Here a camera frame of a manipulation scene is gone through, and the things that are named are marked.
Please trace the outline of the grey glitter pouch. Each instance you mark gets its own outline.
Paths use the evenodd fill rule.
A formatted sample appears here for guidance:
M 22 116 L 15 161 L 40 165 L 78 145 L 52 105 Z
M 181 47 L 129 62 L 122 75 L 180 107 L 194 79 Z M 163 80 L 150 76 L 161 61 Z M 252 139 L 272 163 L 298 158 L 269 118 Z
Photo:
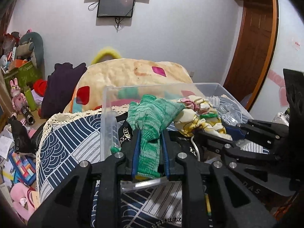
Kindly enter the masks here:
M 248 117 L 241 111 L 237 103 L 228 96 L 210 96 L 208 100 L 217 110 L 219 117 L 225 124 L 236 126 L 248 121 Z

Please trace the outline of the clear plastic storage box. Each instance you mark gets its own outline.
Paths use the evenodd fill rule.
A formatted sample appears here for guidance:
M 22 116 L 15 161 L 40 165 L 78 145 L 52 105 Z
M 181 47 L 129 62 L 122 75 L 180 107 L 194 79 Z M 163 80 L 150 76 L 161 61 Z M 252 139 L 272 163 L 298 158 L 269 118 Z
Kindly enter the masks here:
M 104 92 L 101 117 L 104 155 L 124 144 L 118 134 L 119 114 L 131 130 L 140 131 L 139 161 L 156 167 L 160 161 L 161 132 L 177 131 L 192 137 L 196 129 L 225 139 L 232 134 L 225 125 L 246 123 L 251 115 L 218 83 L 177 83 L 109 87 Z

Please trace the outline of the black and cream tote bag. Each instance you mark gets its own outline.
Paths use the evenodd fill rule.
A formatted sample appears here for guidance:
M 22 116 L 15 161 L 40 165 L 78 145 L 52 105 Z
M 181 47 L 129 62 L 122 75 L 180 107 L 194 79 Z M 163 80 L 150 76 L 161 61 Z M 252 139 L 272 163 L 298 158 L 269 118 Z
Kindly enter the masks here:
M 116 121 L 119 124 L 118 137 L 121 146 L 124 142 L 130 142 L 133 137 L 132 128 L 127 122 L 127 118 L 128 118 L 128 112 L 125 112 L 116 117 Z

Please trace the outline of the green knitted cloth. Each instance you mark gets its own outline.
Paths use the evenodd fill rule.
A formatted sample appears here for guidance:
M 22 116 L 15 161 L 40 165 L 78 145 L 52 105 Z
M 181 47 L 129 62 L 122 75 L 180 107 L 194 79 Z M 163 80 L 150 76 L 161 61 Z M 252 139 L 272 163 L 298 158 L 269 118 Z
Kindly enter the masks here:
M 127 122 L 132 130 L 140 130 L 140 154 L 135 177 L 138 180 L 160 178 L 160 136 L 185 106 L 177 101 L 145 94 L 139 103 L 132 101 Z

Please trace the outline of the pink plush toy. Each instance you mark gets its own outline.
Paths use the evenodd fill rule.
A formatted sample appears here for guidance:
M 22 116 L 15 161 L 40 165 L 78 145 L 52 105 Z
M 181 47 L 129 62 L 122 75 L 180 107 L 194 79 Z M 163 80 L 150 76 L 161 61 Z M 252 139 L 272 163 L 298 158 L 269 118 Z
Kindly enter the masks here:
M 10 191 L 13 208 L 25 221 L 28 221 L 35 212 L 31 192 L 30 188 L 20 182 L 14 184 Z

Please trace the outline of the colourful block puzzle box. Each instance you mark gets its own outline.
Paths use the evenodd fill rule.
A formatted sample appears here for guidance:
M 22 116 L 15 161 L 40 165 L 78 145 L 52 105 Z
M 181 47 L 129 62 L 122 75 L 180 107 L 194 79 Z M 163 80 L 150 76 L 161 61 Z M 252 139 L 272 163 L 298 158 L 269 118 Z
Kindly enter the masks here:
M 15 170 L 15 178 L 27 186 L 32 185 L 36 180 L 36 165 L 26 155 L 19 155 L 11 150 L 8 158 Z

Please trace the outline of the blue wave pattern tablecloth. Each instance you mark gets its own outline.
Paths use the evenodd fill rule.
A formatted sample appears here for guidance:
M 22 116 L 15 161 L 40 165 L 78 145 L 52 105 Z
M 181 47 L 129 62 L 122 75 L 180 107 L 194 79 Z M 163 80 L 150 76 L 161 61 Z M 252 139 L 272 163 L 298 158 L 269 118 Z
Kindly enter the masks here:
M 39 179 L 50 180 L 54 191 L 80 162 L 88 161 L 82 159 L 80 145 L 84 142 L 94 141 L 99 136 L 100 127 L 101 115 L 92 115 L 53 130 L 50 136 L 42 141 L 43 171 L 40 173 Z M 179 132 L 165 131 L 169 132 L 172 141 L 177 142 L 183 150 L 186 149 L 189 143 L 182 139 Z M 163 209 L 172 211 L 169 217 L 154 218 L 144 212 L 144 202 L 150 196 L 151 193 L 145 190 L 135 192 L 126 198 L 123 198 L 121 194 L 122 227 L 182 226 L 182 199 L 179 202 L 162 205 Z M 95 217 L 96 210 L 94 209 L 92 210 L 91 227 L 95 227 Z

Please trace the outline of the white sliding wardrobe door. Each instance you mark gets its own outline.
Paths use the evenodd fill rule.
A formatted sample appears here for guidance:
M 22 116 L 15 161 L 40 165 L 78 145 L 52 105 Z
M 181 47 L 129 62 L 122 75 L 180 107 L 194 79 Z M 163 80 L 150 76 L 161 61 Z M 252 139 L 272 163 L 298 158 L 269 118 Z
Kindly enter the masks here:
M 250 110 L 255 120 L 272 121 L 289 104 L 283 69 L 303 71 L 303 20 L 290 0 L 278 0 L 278 34 L 272 63 Z

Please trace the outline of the wooden door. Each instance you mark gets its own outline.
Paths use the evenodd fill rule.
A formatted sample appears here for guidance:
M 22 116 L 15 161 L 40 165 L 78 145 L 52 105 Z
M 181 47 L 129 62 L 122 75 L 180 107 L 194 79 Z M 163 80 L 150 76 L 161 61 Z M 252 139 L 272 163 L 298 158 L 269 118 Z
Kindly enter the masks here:
M 269 71 L 278 31 L 277 0 L 240 0 L 242 21 L 224 87 L 250 110 Z

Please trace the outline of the green bottle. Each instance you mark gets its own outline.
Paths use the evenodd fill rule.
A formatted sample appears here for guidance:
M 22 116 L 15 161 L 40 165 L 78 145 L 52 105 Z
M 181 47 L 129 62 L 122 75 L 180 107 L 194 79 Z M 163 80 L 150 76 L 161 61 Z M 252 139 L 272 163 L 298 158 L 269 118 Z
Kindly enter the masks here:
M 37 109 L 36 102 L 34 100 L 34 97 L 32 95 L 31 89 L 29 86 L 24 86 L 24 95 L 26 97 L 29 109 L 31 111 L 35 111 Z

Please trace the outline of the large beige plush pillow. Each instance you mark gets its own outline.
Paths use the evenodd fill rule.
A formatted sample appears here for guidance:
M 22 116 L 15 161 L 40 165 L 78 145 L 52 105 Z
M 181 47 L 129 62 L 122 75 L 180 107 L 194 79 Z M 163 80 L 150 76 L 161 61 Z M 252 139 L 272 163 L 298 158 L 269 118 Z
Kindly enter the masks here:
M 187 70 L 178 63 L 135 59 L 113 59 L 93 64 L 80 77 L 65 113 L 99 109 L 106 86 L 140 86 L 192 83 Z

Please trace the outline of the pink rabbit figurine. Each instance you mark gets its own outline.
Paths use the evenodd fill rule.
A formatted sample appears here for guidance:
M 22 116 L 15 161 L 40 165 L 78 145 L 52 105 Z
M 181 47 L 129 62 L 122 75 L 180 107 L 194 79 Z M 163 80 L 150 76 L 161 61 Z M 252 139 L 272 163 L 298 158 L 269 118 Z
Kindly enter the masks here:
M 17 112 L 17 114 L 21 114 L 22 107 L 27 106 L 27 100 L 25 95 L 21 92 L 21 88 L 18 84 L 18 79 L 10 80 L 10 95 L 12 97 L 12 107 Z

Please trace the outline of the dark purple garment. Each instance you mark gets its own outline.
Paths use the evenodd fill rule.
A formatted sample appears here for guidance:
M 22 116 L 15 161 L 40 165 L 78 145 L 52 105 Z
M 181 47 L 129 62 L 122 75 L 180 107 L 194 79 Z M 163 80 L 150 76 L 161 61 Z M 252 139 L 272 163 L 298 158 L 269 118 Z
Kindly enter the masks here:
M 87 71 L 85 63 L 73 67 L 69 62 L 56 63 L 47 78 L 47 87 L 41 106 L 41 117 L 50 118 L 62 113 L 72 100 L 74 89 L 81 76 Z

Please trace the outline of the red plush item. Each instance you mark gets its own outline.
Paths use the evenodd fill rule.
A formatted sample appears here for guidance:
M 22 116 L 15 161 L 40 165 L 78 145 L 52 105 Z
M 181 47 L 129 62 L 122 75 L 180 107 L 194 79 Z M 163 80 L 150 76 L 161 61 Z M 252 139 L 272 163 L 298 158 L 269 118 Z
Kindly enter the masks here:
M 47 81 L 43 79 L 38 79 L 33 84 L 34 91 L 41 97 L 44 97 L 46 89 L 47 89 Z

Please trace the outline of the green cardboard box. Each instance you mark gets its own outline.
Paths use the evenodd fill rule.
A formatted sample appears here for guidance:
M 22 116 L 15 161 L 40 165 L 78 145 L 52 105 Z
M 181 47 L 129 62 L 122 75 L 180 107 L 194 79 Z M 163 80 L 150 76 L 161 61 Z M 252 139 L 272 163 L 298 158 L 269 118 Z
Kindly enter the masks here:
M 38 79 L 42 78 L 42 73 L 39 68 L 35 68 L 31 61 L 28 61 L 19 68 L 14 68 L 12 71 L 4 74 L 4 81 L 8 93 L 10 93 L 10 81 L 17 78 L 19 87 L 23 90 L 24 86 L 32 86 Z

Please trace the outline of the grey green plush toy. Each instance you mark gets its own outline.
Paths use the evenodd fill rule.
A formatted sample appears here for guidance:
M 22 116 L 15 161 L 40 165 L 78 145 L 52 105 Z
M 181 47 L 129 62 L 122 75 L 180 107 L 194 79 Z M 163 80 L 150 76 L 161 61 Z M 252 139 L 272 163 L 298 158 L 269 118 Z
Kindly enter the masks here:
M 19 40 L 15 56 L 19 59 L 29 58 L 35 68 L 40 68 L 44 63 L 43 40 L 37 32 L 29 32 Z

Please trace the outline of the black camcorder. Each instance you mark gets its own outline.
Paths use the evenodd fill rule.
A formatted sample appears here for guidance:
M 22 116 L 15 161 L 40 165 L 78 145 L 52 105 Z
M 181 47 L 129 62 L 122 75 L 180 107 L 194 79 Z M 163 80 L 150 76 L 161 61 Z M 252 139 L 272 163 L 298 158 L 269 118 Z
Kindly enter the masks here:
M 33 125 L 35 123 L 35 118 L 34 116 L 31 114 L 31 112 L 29 111 L 29 109 L 24 105 L 21 108 L 21 113 L 23 114 L 26 123 L 28 125 Z

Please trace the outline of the small wall monitor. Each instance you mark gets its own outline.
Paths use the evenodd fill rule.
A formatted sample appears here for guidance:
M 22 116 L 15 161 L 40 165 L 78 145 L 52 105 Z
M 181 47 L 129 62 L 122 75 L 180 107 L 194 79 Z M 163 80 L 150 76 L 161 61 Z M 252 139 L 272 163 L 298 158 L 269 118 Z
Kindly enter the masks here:
M 130 18 L 134 6 L 135 0 L 99 0 L 97 17 Z

